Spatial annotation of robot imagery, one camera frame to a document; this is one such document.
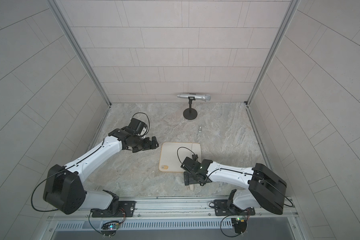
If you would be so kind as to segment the white cutting board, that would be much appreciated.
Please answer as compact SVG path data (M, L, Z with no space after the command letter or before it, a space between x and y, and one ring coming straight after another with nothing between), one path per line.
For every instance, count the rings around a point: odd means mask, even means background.
M162 145L159 170L165 173L182 173L182 162L186 157L191 158L192 154L197 154L201 159L202 148L199 143L165 142Z

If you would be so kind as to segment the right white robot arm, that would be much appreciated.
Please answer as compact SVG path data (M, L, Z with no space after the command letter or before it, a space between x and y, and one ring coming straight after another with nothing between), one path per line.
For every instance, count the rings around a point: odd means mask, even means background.
M228 199L213 202L217 216L255 214L255 208L282 215L286 200L287 183L270 170L267 166L257 163L251 167L232 167L218 162L204 159L198 161L199 156L191 151L181 156L181 144L177 149L162 146L159 169L169 172L184 172L184 184L205 186L207 183L227 183L237 187L232 190Z

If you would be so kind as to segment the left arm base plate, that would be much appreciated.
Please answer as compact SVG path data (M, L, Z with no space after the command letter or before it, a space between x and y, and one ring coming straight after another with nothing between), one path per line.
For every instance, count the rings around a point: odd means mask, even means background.
M94 218L116 218L127 217L134 215L136 201L116 201L105 209L91 209L92 217Z

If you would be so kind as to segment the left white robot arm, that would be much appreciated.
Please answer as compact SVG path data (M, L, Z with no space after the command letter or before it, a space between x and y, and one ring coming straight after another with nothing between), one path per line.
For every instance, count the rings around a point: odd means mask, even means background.
M106 190L86 191L83 182L94 170L122 150L137 153L155 150L158 147L156 137L144 138L122 129L115 129L97 146L76 160L64 166L51 167L43 199L66 215L77 210L91 210L101 217L116 216L121 211L119 197Z

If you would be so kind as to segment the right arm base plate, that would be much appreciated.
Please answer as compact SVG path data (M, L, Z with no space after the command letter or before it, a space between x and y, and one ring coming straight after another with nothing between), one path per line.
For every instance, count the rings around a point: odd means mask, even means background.
M254 216L256 214L254 208L240 209L233 203L228 203L228 200L213 200L209 203L209 207L214 209L216 216Z

